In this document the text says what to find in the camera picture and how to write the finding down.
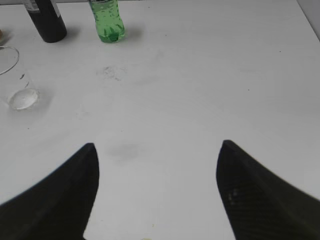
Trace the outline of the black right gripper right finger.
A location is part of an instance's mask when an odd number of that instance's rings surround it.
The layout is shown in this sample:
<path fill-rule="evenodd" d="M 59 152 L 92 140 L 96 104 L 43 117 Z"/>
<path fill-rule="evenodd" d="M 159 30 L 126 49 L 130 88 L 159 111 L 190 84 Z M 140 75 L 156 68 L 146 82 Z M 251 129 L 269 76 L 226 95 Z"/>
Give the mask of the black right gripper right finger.
<path fill-rule="evenodd" d="M 224 140 L 217 188 L 237 240 L 318 240 L 320 201 Z"/>

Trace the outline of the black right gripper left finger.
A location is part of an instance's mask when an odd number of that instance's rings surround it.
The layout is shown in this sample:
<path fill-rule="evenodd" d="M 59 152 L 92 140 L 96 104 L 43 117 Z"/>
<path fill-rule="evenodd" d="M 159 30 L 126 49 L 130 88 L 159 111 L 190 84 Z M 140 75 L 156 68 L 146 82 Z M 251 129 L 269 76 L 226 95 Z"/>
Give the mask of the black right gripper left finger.
<path fill-rule="evenodd" d="M 0 206 L 2 240 L 82 240 L 99 188 L 99 159 L 86 143 L 43 180 Z"/>

